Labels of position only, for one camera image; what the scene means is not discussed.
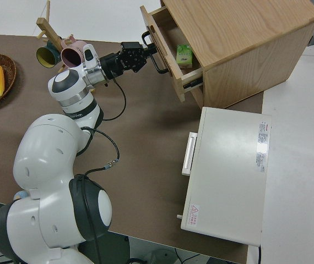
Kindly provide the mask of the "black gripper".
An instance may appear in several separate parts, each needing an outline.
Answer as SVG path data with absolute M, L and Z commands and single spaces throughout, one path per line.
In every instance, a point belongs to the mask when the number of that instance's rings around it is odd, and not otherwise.
M 121 50 L 101 57 L 100 64 L 106 77 L 113 79 L 126 70 L 138 72 L 147 62 L 145 56 L 156 53 L 156 45 L 142 46 L 139 42 L 121 42 Z

